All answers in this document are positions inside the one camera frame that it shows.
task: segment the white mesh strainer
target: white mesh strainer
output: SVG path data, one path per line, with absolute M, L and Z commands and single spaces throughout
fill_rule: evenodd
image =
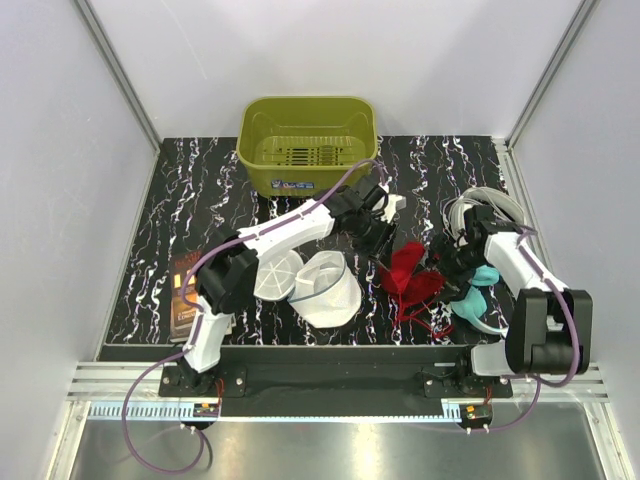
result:
M 296 275 L 303 266 L 302 258 L 293 250 L 274 258 L 265 265 L 260 265 L 253 294 L 269 302 L 286 298 L 293 290 Z

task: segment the teal object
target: teal object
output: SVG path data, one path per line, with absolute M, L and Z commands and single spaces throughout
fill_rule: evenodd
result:
M 500 272 L 497 269 L 488 265 L 483 265 L 476 269 L 476 273 L 471 279 L 471 285 L 476 287 L 490 287 L 495 285 L 500 280 Z
M 480 317 L 487 311 L 487 302 L 476 287 L 489 287 L 498 283 L 498 280 L 500 280 L 498 270 L 483 265 L 476 269 L 471 279 L 472 286 L 469 288 L 464 300 L 451 302 L 451 309 L 456 315 L 464 318 L 475 328 L 489 335 L 502 335 L 507 332 L 507 329 L 491 327 L 480 320 Z

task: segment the book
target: book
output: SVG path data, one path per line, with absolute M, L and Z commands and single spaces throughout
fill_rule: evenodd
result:
M 202 250 L 195 250 L 171 257 L 169 265 L 169 277 L 171 279 L 171 318 L 169 326 L 169 341 L 173 343 L 186 342 L 191 332 L 191 326 L 196 318 L 195 307 L 190 307 L 182 301 L 180 290 L 189 274 L 191 268 L 196 264 L 202 256 Z M 197 303 L 198 294 L 196 293 L 195 276 L 189 279 L 186 289 L 186 297 L 190 302 Z M 231 334 L 232 328 L 235 326 L 235 317 L 229 328 L 227 335 Z

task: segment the white cup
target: white cup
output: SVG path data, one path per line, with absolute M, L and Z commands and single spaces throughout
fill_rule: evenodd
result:
M 324 251 L 298 272 L 288 301 L 315 328 L 336 328 L 358 312 L 362 294 L 344 255 Z

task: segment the black base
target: black base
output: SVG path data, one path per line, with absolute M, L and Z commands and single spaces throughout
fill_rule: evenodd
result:
M 222 397 L 238 398 L 244 395 L 247 369 L 238 364 L 221 365 L 215 374 L 199 375 L 200 382 L 195 388 L 185 381 L 180 367 L 164 367 L 161 378 L 158 389 L 160 397 L 217 397 L 216 380 L 221 379 L 224 385 Z
M 422 369 L 424 394 L 428 398 L 511 398 L 511 383 L 500 383 L 499 377 L 455 376 L 455 367 L 428 366 Z
M 282 416 L 426 416 L 442 415 L 442 398 L 478 397 L 477 388 L 426 389 L 428 375 L 446 375 L 446 367 L 468 356 L 470 347 L 226 347 L 217 375 L 224 380 L 224 415 Z M 216 396 L 213 381 L 195 392 L 179 378 L 178 367 L 164 369 L 160 396 Z M 494 397 L 512 395 L 510 386 L 493 382 Z

